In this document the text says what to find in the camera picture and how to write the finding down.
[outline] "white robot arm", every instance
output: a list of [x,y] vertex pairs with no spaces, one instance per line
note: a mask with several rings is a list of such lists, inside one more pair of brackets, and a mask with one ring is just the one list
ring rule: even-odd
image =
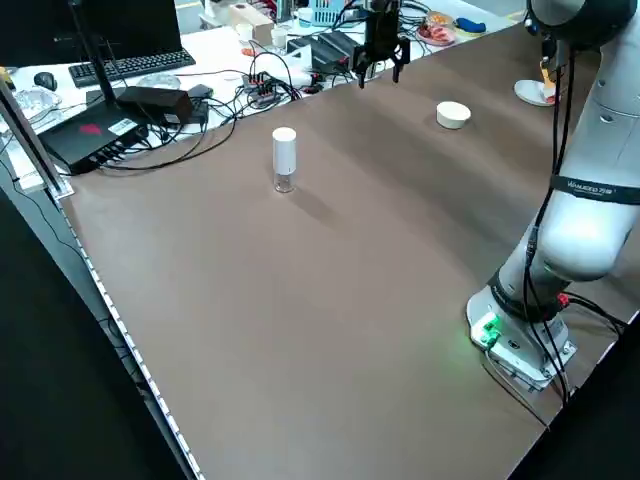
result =
[[[606,275],[638,215],[640,14],[636,7],[636,0],[528,0],[534,22],[573,52],[602,47],[596,81],[562,167],[551,178],[539,227],[532,222],[506,263],[467,304],[473,342],[490,349],[503,366],[537,389],[548,385],[576,350],[556,315],[558,295],[570,282]],[[537,250],[531,259],[527,250],[532,249],[532,230]],[[526,270],[533,284],[527,295]],[[495,319],[502,335],[494,344],[486,327]]]

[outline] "black keyboard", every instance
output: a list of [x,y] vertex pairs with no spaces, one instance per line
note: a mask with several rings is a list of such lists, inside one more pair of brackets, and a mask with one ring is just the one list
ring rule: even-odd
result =
[[[188,67],[189,65],[195,64],[196,61],[191,55],[189,55],[189,52],[182,49],[179,52],[160,53],[149,57],[133,57],[116,60],[117,69],[111,62],[106,62],[104,68],[107,72],[107,77],[113,82],[120,80],[123,77],[138,77],[140,75],[164,72],[167,70],[173,70],[174,68]],[[72,65],[69,67],[69,73],[71,74],[71,78],[73,78],[73,83],[78,88],[98,84],[98,79],[96,78],[93,65],[90,63]]]

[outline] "computer mouse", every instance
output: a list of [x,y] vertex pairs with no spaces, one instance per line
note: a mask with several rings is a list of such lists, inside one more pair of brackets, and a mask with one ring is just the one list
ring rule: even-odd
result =
[[46,88],[47,90],[51,90],[52,92],[55,92],[56,88],[58,88],[58,82],[56,82],[56,79],[53,76],[53,74],[49,72],[37,73],[33,77],[33,83],[35,83],[39,87],[43,87],[43,88]]

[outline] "green led light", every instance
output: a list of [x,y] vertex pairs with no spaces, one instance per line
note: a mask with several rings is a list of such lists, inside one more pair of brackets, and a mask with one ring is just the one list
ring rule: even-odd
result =
[[500,317],[493,312],[487,312],[476,324],[476,332],[480,342],[485,345],[495,345],[502,333],[500,332]]

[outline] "sticker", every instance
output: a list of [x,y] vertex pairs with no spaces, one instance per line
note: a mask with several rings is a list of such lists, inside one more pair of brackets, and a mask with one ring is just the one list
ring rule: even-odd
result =
[[173,113],[165,113],[164,114],[164,119],[168,122],[168,123],[181,123],[180,119],[178,118],[177,115],[173,114]]
[[136,128],[138,124],[133,120],[129,120],[128,118],[123,118],[118,123],[111,125],[109,127],[109,131],[114,135],[121,136],[127,132],[130,132],[134,128]]

